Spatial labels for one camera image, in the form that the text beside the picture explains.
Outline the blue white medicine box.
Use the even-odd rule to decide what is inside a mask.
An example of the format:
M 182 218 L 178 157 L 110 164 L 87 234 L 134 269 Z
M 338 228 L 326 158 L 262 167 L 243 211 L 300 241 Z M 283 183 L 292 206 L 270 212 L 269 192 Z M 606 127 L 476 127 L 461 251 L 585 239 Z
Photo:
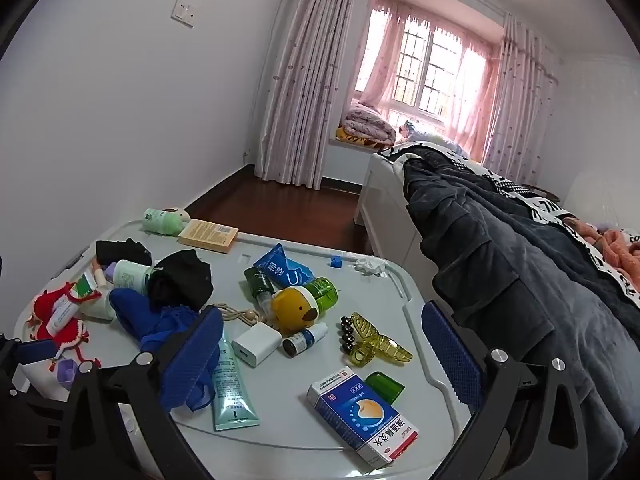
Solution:
M 374 469 L 390 466 L 419 437 L 419 430 L 351 368 L 309 386 L 307 402 Z

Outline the peach lip balm stick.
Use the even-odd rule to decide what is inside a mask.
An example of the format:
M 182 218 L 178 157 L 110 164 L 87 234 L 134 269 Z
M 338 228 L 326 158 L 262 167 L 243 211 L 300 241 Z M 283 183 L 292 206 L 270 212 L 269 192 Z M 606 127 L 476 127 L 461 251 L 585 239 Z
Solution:
M 106 287 L 107 286 L 107 280 L 106 280 L 103 268 L 98 263 L 98 259 L 97 258 L 93 258 L 91 260 L 91 270 L 92 270 L 92 274 L 94 276 L 94 279 L 96 280 L 96 284 L 98 285 L 98 287 L 99 288 Z

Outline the small purple case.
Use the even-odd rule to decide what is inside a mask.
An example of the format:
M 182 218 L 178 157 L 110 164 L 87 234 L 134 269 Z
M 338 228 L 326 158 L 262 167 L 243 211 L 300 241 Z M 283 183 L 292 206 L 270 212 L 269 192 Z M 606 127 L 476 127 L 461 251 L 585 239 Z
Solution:
M 56 366 L 56 380 L 61 387 L 70 391 L 73 387 L 77 371 L 78 364 L 73 359 L 58 361 L 58 365 Z

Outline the yellow-green hair claw clip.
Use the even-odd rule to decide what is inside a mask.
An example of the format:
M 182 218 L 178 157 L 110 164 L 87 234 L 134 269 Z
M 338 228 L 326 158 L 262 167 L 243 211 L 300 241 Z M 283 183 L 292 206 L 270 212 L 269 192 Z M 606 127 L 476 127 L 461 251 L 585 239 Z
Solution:
M 398 365 L 409 363 L 413 355 L 398 344 L 396 340 L 381 334 L 378 329 L 364 316 L 354 312 L 350 317 L 355 331 L 355 341 L 349 351 L 352 364 L 363 367 L 374 358 L 381 358 Z

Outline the dark green toner bottle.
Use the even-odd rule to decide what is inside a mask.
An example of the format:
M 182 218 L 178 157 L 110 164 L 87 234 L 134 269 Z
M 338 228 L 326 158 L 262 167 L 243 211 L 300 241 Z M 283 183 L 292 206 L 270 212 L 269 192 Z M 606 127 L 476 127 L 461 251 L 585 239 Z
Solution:
M 262 306 L 264 304 L 269 306 L 274 295 L 274 288 L 265 272 L 256 266 L 251 266 L 243 274 L 255 301 Z

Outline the blue cotton swab packet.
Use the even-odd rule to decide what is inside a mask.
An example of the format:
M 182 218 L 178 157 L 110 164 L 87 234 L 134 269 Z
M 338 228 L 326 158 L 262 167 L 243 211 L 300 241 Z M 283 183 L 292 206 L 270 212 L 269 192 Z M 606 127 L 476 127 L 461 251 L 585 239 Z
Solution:
M 288 258 L 281 244 L 274 245 L 254 266 L 281 288 L 303 286 L 316 278 L 308 266 Z

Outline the black sock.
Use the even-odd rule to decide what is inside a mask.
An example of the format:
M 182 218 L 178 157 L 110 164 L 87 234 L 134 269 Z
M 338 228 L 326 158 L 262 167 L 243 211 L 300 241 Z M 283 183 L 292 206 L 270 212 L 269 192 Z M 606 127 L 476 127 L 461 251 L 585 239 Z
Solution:
M 198 312 L 214 292 L 210 264 L 198 258 L 194 249 L 163 258 L 154 266 L 146 285 L 152 310 L 188 307 Z
M 100 266 L 110 266 L 120 260 L 139 263 L 142 266 L 150 266 L 152 264 L 152 255 L 145 246 L 132 238 L 127 238 L 123 242 L 121 240 L 118 242 L 114 242 L 114 240 L 98 240 L 96 242 L 96 261 Z

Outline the small dark dropper bottle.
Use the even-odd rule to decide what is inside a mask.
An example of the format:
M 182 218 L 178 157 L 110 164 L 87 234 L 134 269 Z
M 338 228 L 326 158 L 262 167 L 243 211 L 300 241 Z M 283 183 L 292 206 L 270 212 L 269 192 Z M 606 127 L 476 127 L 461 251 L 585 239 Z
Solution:
M 298 356 L 299 353 L 303 353 L 306 350 L 313 347 L 317 342 L 323 339 L 329 331 L 329 327 L 326 323 L 320 322 L 304 328 L 300 332 L 286 337 L 282 341 L 283 351 L 290 357 Z

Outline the left pink curtain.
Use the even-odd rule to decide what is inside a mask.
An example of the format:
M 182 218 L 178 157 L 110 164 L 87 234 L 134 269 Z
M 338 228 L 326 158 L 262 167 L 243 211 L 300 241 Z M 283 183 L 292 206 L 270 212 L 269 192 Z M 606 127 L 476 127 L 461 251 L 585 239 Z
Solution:
M 256 104 L 255 170 L 320 188 L 355 0 L 283 0 Z

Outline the pale green cream jar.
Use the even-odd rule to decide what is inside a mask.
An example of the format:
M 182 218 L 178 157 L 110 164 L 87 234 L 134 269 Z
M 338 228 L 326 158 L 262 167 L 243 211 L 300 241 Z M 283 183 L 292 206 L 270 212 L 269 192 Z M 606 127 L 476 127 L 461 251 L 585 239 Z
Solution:
M 116 316 L 110 301 L 111 289 L 97 289 L 85 296 L 79 307 L 79 312 L 86 318 L 112 322 Z

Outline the green round bottle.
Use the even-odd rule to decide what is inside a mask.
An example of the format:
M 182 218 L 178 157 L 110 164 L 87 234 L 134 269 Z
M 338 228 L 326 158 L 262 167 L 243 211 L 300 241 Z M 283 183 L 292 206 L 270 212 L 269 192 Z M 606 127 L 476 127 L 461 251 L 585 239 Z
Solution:
M 337 289 L 327 278 L 315 278 L 304 287 L 311 293 L 320 313 L 326 312 L 337 304 Z

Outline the black bead hair clip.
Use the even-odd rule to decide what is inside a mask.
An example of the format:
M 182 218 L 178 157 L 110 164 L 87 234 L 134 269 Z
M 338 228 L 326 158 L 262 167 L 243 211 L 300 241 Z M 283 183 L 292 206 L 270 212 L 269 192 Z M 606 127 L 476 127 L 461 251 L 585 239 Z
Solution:
M 341 317 L 340 333 L 342 351 L 350 356 L 355 344 L 355 330 L 350 316 Z

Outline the blue sheer cloth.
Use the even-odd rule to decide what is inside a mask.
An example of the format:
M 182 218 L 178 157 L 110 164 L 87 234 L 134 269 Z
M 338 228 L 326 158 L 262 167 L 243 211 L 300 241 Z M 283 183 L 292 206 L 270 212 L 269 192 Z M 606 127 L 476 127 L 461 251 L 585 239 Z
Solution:
M 154 356 L 158 356 L 171 335 L 185 332 L 198 318 L 198 312 L 188 307 L 154 311 L 149 298 L 132 289 L 112 289 L 110 301 L 122 328 L 134 337 L 142 352 Z

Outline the beige book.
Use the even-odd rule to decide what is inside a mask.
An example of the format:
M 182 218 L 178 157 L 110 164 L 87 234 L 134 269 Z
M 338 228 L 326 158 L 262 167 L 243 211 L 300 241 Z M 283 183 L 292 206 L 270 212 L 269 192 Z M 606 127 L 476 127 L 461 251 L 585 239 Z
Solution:
M 228 254 L 239 234 L 238 228 L 192 219 L 178 235 L 178 242 L 191 247 Z

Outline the teal cream tube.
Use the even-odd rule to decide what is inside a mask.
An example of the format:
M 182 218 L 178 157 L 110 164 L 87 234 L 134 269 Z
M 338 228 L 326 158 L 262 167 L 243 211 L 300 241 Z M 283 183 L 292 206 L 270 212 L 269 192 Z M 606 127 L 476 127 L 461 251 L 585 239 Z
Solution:
M 257 427 L 260 419 L 248 396 L 238 360 L 226 334 L 222 334 L 219 352 L 219 361 L 213 374 L 215 430 Z

